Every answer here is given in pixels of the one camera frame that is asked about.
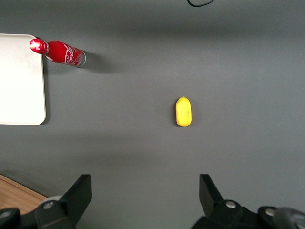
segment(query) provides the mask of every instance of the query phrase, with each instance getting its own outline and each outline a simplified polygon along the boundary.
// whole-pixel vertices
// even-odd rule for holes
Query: white board
[[[46,118],[42,56],[32,35],[0,33],[0,124],[39,125]]]

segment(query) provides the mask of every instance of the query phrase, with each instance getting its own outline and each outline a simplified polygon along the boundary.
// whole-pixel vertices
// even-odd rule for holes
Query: gray table
[[[1,0],[0,32],[87,52],[44,59],[43,125],[0,126],[1,174],[47,196],[92,175],[78,228],[190,228],[200,173],[252,211],[305,211],[305,1]]]

